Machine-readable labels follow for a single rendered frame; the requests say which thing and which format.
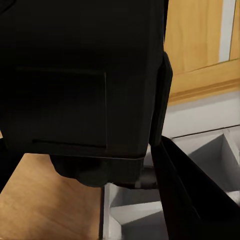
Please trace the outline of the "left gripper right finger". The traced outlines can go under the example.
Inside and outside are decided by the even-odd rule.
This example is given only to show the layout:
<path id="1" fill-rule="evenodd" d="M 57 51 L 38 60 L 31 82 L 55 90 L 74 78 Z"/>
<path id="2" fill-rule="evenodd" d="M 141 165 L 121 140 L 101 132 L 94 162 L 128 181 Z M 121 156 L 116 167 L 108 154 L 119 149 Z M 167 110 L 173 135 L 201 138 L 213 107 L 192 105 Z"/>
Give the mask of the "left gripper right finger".
<path id="1" fill-rule="evenodd" d="M 169 240 L 240 240 L 240 206 L 168 137 L 150 150 Z"/>

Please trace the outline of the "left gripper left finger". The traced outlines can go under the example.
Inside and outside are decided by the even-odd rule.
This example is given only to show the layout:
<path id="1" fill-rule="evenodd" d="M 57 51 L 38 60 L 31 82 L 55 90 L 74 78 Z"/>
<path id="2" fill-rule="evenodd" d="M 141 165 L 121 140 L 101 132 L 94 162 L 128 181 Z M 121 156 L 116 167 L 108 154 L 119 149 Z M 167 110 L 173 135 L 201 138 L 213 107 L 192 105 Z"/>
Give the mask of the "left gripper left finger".
<path id="1" fill-rule="evenodd" d="M 9 151 L 4 139 L 0 138 L 0 193 L 23 156 L 24 153 Z"/>

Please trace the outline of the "digital camera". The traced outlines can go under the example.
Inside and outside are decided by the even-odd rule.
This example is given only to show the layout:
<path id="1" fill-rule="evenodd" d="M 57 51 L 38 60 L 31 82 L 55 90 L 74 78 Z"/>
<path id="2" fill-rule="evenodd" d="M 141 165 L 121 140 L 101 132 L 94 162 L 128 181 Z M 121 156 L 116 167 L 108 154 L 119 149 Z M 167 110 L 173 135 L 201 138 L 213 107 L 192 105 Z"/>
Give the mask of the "digital camera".
<path id="1" fill-rule="evenodd" d="M 140 180 L 173 70 L 169 0 L 0 0 L 0 131 L 100 188 Z"/>

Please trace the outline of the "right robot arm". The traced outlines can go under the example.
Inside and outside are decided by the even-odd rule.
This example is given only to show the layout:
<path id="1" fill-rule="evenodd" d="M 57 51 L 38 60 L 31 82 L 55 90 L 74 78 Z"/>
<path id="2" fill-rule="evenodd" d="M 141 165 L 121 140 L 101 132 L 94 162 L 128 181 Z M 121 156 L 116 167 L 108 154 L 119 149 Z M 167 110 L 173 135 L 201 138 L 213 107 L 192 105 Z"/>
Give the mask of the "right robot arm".
<path id="1" fill-rule="evenodd" d="M 126 183 L 122 185 L 123 188 L 128 188 L 130 190 L 136 189 L 158 189 L 158 184 L 156 181 L 156 173 L 152 166 L 143 166 L 140 179 L 133 183 Z"/>

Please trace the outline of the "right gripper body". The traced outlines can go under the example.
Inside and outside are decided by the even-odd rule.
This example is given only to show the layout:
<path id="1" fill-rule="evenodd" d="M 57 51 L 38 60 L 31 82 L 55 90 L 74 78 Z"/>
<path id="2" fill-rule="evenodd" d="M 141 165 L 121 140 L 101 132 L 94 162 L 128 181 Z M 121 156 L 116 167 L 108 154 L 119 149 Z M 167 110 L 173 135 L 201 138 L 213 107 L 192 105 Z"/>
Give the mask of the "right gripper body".
<path id="1" fill-rule="evenodd" d="M 156 173 L 152 166 L 143 166 L 140 179 L 133 183 L 123 184 L 123 188 L 128 188 L 130 190 L 136 189 L 153 189 L 156 182 Z"/>

